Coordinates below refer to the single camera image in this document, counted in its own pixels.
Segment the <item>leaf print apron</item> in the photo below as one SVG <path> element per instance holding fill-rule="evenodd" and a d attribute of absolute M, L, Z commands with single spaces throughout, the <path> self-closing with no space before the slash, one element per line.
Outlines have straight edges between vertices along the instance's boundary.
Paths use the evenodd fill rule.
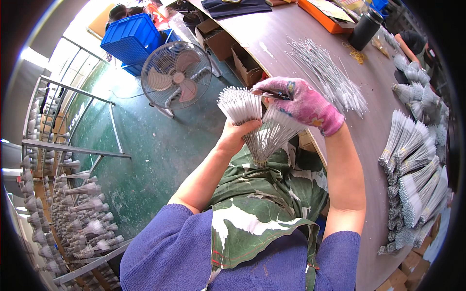
<path fill-rule="evenodd" d="M 306 290 L 315 283 L 314 221 L 328 199 L 327 173 L 317 153 L 288 143 L 256 169 L 247 146 L 237 153 L 209 202 L 212 215 L 212 272 L 204 290 L 222 269 L 249 261 L 275 239 L 298 226 L 308 238 Z"/>

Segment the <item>curved worktable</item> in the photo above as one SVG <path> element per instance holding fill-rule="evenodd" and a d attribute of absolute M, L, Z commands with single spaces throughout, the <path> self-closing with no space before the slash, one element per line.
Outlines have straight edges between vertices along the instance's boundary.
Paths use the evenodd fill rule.
<path fill-rule="evenodd" d="M 200 0 L 190 2 L 202 10 Z M 390 207 L 387 197 L 387 179 L 378 165 L 391 127 L 391 115 L 395 109 L 408 114 L 405 106 L 391 90 L 397 83 L 395 65 L 370 43 L 362 51 L 368 56 L 363 65 L 359 65 L 350 56 L 350 49 L 344 47 L 347 35 L 330 34 L 317 20 L 296 4 L 281 5 L 272 8 L 270 13 L 248 14 L 218 20 L 237 42 L 239 42 L 269 76 L 299 77 L 304 74 L 285 51 L 291 51 L 287 44 L 290 37 L 294 40 L 310 38 L 316 44 L 330 51 L 335 64 L 344 72 L 339 56 L 348 72 L 349 78 L 361 88 L 366 98 L 369 112 L 361 119 L 355 112 L 346 114 L 346 123 L 351 132 L 356 150 L 364 171 L 367 197 L 367 212 L 361 249 L 356 274 L 357 290 L 375 290 L 400 265 L 410 248 L 406 247 L 396 257 L 378 255 L 378 248 L 387 244 L 387 221 Z M 326 163 L 325 141 L 317 128 L 309 128 L 316 150 Z"/>

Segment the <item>fan blade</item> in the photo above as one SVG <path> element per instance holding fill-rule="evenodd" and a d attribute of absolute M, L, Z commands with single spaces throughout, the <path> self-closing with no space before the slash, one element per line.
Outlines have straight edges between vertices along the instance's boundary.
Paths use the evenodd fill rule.
<path fill-rule="evenodd" d="M 192 63 L 200 62 L 198 54 L 195 51 L 188 50 L 180 53 L 176 62 L 176 70 L 182 72 Z"/>
<path fill-rule="evenodd" d="M 171 76 L 157 72 L 154 67 L 151 67 L 147 73 L 147 83 L 155 91 L 163 91 L 171 86 Z"/>
<path fill-rule="evenodd" d="M 180 102 L 186 102 L 196 97 L 198 86 L 193 80 L 185 79 L 179 84 L 179 86 L 181 88 L 181 97 L 179 98 Z"/>

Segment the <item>green floor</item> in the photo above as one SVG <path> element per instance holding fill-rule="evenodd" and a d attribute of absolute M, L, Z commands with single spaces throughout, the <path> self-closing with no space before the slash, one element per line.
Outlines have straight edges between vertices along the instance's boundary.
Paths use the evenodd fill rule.
<path fill-rule="evenodd" d="M 96 96 L 114 101 L 115 121 L 124 153 L 131 159 L 106 157 L 93 172 L 125 239 L 137 235 L 167 203 L 184 179 L 215 145 L 225 117 L 216 105 L 226 86 L 241 86 L 226 64 L 223 76 L 212 76 L 210 87 L 194 105 L 174 111 L 169 119 L 148 105 L 140 80 L 114 66 L 99 64 L 83 86 Z M 71 119 L 82 113 L 90 98 L 77 96 Z M 83 116 L 71 144 L 118 152 L 107 103 L 94 101 Z M 90 169 L 97 156 L 74 154 L 81 170 Z"/>

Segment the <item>pink glove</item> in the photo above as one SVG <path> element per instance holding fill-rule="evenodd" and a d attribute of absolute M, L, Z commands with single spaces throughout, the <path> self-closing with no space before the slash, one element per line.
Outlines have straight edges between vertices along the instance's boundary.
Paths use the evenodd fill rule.
<path fill-rule="evenodd" d="M 268 98 L 268 101 L 297 121 L 319 128 L 324 136 L 334 134 L 345 120 L 331 103 L 303 79 L 274 77 L 253 86 L 256 95 L 268 90 L 286 93 L 292 100 Z"/>

